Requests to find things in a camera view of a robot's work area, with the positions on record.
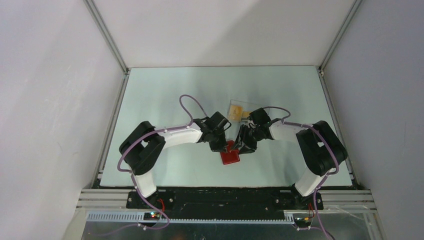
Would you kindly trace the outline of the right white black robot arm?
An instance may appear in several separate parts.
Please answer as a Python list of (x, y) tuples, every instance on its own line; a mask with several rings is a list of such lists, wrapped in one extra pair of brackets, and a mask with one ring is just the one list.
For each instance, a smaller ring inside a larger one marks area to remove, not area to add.
[(330, 125), (320, 120), (312, 125), (287, 121), (287, 117), (271, 119), (266, 107), (249, 113), (247, 123), (239, 128), (232, 150), (251, 154), (262, 140), (288, 140), (298, 143), (306, 169), (294, 183), (291, 204), (304, 209), (311, 196), (327, 180), (340, 170), (340, 164), (348, 158), (348, 152)]

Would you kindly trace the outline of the red leather card holder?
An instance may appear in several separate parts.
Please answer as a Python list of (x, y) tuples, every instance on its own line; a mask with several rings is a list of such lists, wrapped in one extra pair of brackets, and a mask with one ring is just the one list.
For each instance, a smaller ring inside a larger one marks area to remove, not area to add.
[(235, 142), (233, 140), (229, 140), (226, 142), (227, 146), (225, 152), (220, 153), (220, 158), (223, 165), (229, 165), (240, 162), (239, 150), (232, 149)]

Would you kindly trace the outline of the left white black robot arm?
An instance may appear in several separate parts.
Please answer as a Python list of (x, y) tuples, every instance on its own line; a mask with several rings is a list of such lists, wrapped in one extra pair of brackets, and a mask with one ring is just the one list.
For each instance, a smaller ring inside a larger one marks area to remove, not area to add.
[(140, 193), (138, 201), (145, 208), (153, 208), (158, 202), (153, 167), (161, 152), (183, 144), (208, 143), (212, 152), (225, 153), (228, 146), (226, 126), (232, 124), (218, 111), (212, 116), (194, 118), (187, 125), (163, 129), (143, 121), (119, 146), (118, 171), (130, 173)]

